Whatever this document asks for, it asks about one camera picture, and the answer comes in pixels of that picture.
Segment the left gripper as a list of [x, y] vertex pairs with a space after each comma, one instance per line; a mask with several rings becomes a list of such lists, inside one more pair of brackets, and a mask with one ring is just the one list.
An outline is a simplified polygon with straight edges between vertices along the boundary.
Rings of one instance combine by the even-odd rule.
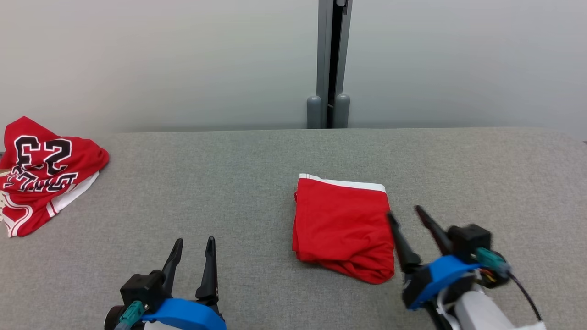
[[[183, 245], [184, 240], [182, 238], [176, 240], [162, 269], [164, 274], [163, 289], [168, 294], [172, 294], [176, 269], [182, 259]], [[213, 236], [208, 238], [204, 256], [204, 271], [201, 284], [196, 290], [196, 299], [200, 304], [217, 304], [219, 301], [218, 273], [216, 240]], [[124, 312], [124, 305], [111, 307], [105, 316], [105, 330], [114, 330]]]

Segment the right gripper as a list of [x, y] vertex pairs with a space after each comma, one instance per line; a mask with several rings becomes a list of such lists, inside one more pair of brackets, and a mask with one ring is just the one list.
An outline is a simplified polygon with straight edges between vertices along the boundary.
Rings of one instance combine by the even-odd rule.
[[[415, 211], [423, 226], [432, 235], [440, 253], [442, 255], [451, 255], [453, 245], [445, 230], [436, 223], [421, 205], [415, 205]], [[407, 242], [394, 214], [388, 212], [387, 217], [400, 269], [405, 274], [403, 302], [406, 309], [424, 309], [437, 330], [452, 330], [453, 326], [449, 323], [443, 311], [443, 299], [439, 298], [439, 296], [440, 292], [454, 284], [460, 275], [452, 271], [440, 271], [436, 266], [421, 267], [420, 256], [413, 251]]]

